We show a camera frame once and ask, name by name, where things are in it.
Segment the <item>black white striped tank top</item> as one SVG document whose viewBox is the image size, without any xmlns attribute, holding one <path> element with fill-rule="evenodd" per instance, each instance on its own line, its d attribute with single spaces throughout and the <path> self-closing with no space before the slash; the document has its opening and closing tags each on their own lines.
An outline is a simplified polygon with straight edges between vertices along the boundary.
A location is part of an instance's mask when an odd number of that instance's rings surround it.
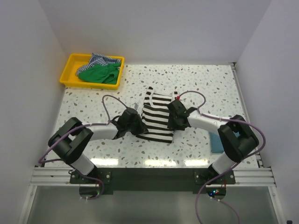
<svg viewBox="0 0 299 224">
<path fill-rule="evenodd" d="M 138 138 L 166 144 L 173 142 L 174 131 L 168 127 L 170 115 L 168 104 L 177 96 L 177 91 L 162 94 L 156 92 L 152 87 L 148 87 L 141 113 L 142 122 L 148 131 L 137 135 Z"/>
</svg>

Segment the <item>blue ribbed tank top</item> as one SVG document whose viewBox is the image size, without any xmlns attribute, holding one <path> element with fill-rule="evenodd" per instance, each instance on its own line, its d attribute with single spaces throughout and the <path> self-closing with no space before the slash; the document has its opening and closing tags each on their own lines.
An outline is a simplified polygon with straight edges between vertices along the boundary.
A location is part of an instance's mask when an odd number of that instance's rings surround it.
<svg viewBox="0 0 299 224">
<path fill-rule="evenodd" d="M 209 133 L 209 137 L 211 144 L 211 152 L 213 154 L 222 154 L 224 152 L 224 148 L 222 146 L 220 137 L 214 133 Z"/>
</svg>

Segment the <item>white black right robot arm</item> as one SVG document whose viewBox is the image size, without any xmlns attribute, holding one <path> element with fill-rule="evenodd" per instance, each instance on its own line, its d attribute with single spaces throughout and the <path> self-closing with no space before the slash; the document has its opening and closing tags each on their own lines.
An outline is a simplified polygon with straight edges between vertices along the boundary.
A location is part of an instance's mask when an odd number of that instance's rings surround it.
<svg viewBox="0 0 299 224">
<path fill-rule="evenodd" d="M 245 159 L 259 145 L 259 140 L 249 123 L 240 115 L 232 118 L 211 116 L 200 113 L 195 107 L 187 109 L 178 99 L 169 103 L 167 107 L 169 129 L 184 131 L 193 127 L 219 136 L 224 152 L 205 171 L 203 178 L 207 181 L 219 183 L 228 169 Z"/>
</svg>

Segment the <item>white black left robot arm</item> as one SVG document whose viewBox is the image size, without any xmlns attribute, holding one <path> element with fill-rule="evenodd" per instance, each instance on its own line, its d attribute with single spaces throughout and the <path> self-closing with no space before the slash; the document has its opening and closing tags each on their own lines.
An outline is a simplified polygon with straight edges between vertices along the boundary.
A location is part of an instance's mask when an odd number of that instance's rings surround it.
<svg viewBox="0 0 299 224">
<path fill-rule="evenodd" d="M 133 108 L 127 108 L 122 115 L 104 123 L 82 124 L 76 117 L 70 118 L 49 139 L 50 150 L 64 163 L 76 169 L 86 183 L 92 183 L 99 178 L 97 168 L 83 151 L 93 140 L 116 140 L 127 132 L 132 135 L 147 133 L 148 129 L 142 122 L 141 116 Z"/>
</svg>

